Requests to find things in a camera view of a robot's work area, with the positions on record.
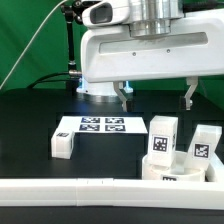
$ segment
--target white block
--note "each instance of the white block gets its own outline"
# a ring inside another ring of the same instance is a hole
[[[188,149],[184,167],[206,171],[221,135],[222,127],[220,126],[198,125]]]
[[[150,122],[147,163],[170,167],[175,156],[177,117],[155,116]]]
[[[51,155],[70,159],[74,147],[75,133],[70,129],[57,129],[51,139]]]
[[[209,182],[224,183],[224,166],[219,157],[214,153],[206,171],[206,177]]]
[[[76,206],[77,179],[0,179],[0,206]]]
[[[78,179],[76,186],[77,205],[113,205],[114,180],[106,179]]]

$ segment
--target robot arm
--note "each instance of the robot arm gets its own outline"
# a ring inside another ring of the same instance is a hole
[[[85,79],[118,86],[125,80],[188,77],[182,105],[190,109],[197,77],[224,74],[224,10],[184,14],[182,8],[178,0],[104,0],[86,9]]]

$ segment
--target white box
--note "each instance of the white box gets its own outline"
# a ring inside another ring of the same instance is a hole
[[[170,167],[176,149],[177,117],[155,116],[150,122],[147,163]]]
[[[69,129],[56,129],[51,139],[51,155],[55,158],[70,159],[74,147],[75,133]]]
[[[222,127],[198,125],[188,149],[185,168],[207,170],[219,139]]]

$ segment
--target black table surface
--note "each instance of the black table surface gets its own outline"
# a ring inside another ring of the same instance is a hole
[[[51,158],[62,116],[178,117],[177,150],[187,151],[198,124],[224,127],[224,111],[198,93],[179,110],[180,91],[137,91],[135,109],[94,103],[65,90],[15,89],[0,95],[0,178],[140,179],[148,135],[78,134],[70,160]],[[221,137],[216,153],[223,160]],[[224,211],[133,207],[1,207],[0,223],[223,223]]]

